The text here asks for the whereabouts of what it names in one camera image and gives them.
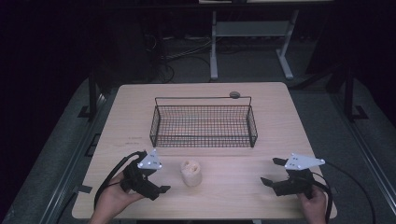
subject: wooden table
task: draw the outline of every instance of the wooden table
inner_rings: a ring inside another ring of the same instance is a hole
[[[260,177],[287,178],[272,158],[288,159],[291,152],[314,156],[289,91],[283,83],[206,83],[126,85],[119,89],[106,126],[92,157],[73,217],[90,218],[94,194],[113,167],[135,151],[152,150],[149,131],[158,96],[228,96],[238,91],[251,96],[258,131],[255,147],[157,147],[163,168],[149,177],[157,186],[169,185],[155,201],[143,199],[118,218],[132,219],[267,219],[303,217],[295,195],[276,197]],[[196,160],[203,181],[194,188],[181,178],[180,164]],[[311,169],[321,173],[318,167]],[[336,216],[335,207],[332,217]]]

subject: hand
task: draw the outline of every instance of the hand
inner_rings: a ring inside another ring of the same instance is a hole
[[[309,224],[325,224],[326,195],[322,189],[312,186],[312,199],[307,199],[303,193],[297,194],[303,207],[303,213]]]
[[[120,172],[114,176],[109,185],[119,183],[123,179],[123,173]],[[129,204],[144,198],[138,193],[129,194],[123,191],[120,184],[107,187],[99,197],[93,212],[90,224],[105,224],[113,217],[121,213]]]

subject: black wire basket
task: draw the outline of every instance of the black wire basket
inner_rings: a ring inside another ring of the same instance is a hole
[[[254,147],[257,129],[251,97],[245,105],[159,105],[158,100],[223,101],[232,97],[157,97],[150,140],[154,147]]]

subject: metal rack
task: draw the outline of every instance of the metal rack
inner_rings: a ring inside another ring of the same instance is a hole
[[[218,79],[218,59],[216,43],[219,36],[284,36],[282,48],[276,50],[276,56],[282,66],[286,79],[293,79],[286,60],[286,51],[289,46],[294,24],[297,21],[299,10],[294,10],[287,21],[217,21],[216,11],[212,16],[212,50],[210,51],[210,77]]]
[[[231,97],[157,97],[150,140],[154,147],[254,147],[258,134],[248,105],[159,105],[158,100],[204,100]]]

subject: basket handle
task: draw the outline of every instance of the basket handle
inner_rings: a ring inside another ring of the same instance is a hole
[[[155,97],[155,105],[158,106],[158,101],[157,100],[199,100],[199,99],[240,99],[240,98],[245,98],[249,99],[248,105],[251,105],[251,96],[212,96],[212,97]]]

